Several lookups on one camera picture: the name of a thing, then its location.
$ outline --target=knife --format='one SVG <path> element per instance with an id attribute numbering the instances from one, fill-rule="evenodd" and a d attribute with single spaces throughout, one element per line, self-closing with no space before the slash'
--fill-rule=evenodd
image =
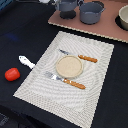
<path id="1" fill-rule="evenodd" d="M 67 52 L 67 51 L 64 51 L 64 50 L 61 50 L 61 49 L 59 49 L 59 51 L 62 52 L 62 53 L 64 53 L 64 54 L 67 54 L 67 55 L 75 55 L 75 56 L 78 56 L 80 59 L 88 60 L 88 61 L 91 61 L 91 62 L 94 62 L 94 63 L 97 62 L 97 59 L 95 59 L 95 58 L 91 58 L 91 57 L 87 57 L 87 56 L 83 56 L 83 55 L 76 55 L 74 53 L 70 53 L 70 52 Z"/>
<path id="2" fill-rule="evenodd" d="M 58 77 L 57 75 L 54 75 L 52 74 L 51 72 L 45 72 L 44 74 L 47 78 L 50 78 L 50 79 L 53 79 L 53 80 L 60 80 L 64 83 L 67 83 L 67 84 L 70 84 L 72 86 L 75 86 L 77 88 L 80 88 L 80 89 L 85 89 L 85 86 L 83 84 L 79 84 L 79 83 L 76 83 L 74 81 L 71 81 L 71 80 L 68 80 L 68 79 L 63 79 L 63 78 L 60 78 Z"/>
<path id="3" fill-rule="evenodd" d="M 35 64 L 31 63 L 25 56 L 19 56 L 19 60 L 22 64 L 29 66 L 30 69 L 34 68 Z"/>

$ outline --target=black tablecloth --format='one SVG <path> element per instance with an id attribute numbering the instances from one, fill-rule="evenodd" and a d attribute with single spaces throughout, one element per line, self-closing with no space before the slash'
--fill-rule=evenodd
<path id="1" fill-rule="evenodd" d="M 94 114 L 91 128 L 128 128 L 128 44 L 48 24 L 54 6 L 17 3 L 0 15 L 0 105 L 29 115 L 53 128 L 78 126 L 13 97 L 31 72 L 22 65 L 19 55 L 37 63 L 59 31 L 114 44 L 114 51 Z M 8 82 L 4 73 L 16 67 L 21 77 Z"/>

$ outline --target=round plate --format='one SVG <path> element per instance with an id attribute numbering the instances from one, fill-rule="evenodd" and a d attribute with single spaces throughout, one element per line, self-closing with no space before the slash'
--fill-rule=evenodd
<path id="1" fill-rule="evenodd" d="M 66 55 L 56 63 L 56 70 L 64 78 L 74 78 L 83 71 L 83 63 L 76 56 Z"/>

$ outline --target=tomato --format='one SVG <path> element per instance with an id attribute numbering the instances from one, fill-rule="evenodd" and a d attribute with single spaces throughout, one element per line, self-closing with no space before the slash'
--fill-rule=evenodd
<path id="1" fill-rule="evenodd" d="M 11 68 L 5 72 L 5 78 L 8 81 L 14 81 L 20 77 L 20 73 L 17 68 Z"/>

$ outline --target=white placemat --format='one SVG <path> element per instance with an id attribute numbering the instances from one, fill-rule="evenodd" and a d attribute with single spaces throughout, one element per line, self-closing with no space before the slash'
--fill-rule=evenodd
<path id="1" fill-rule="evenodd" d="M 80 127 L 90 128 L 114 46 L 60 31 L 14 96 L 62 117 Z M 72 79 L 85 90 L 44 76 L 56 75 L 55 64 L 64 56 L 58 49 L 98 59 L 82 60 L 83 73 Z"/>

